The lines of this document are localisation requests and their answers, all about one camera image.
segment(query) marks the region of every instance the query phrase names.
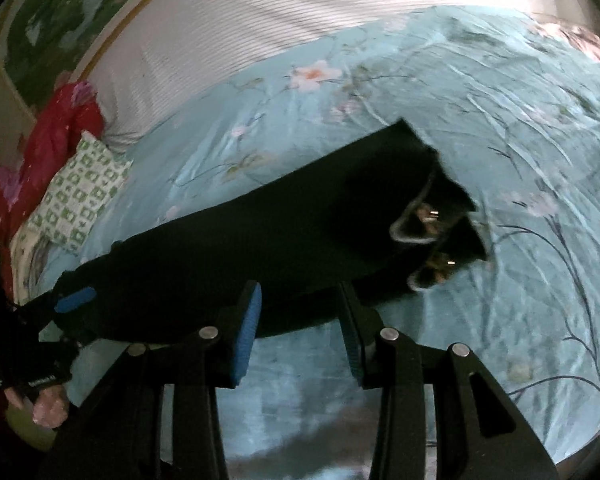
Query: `checkered pillow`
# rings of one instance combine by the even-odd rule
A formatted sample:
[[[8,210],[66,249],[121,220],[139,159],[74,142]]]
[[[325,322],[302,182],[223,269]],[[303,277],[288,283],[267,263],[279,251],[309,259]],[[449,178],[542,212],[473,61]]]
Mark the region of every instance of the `checkered pillow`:
[[[58,171],[29,225],[78,254],[96,218],[126,180],[131,161],[120,160],[89,132]]]

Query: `black garment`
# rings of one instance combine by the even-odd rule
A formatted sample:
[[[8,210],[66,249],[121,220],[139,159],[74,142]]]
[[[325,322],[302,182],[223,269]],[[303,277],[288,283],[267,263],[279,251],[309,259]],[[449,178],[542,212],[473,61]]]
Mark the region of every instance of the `black garment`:
[[[423,189],[435,164],[435,150],[403,121],[396,123],[235,200],[115,244],[106,256],[64,273],[55,293],[92,286],[97,297],[58,315],[56,323],[69,334],[81,332],[83,340],[176,342],[232,304],[247,280],[262,285],[262,323],[276,310],[280,321],[285,303],[378,272],[404,252],[404,244],[391,240],[389,225]],[[468,196],[455,187],[471,210]]]

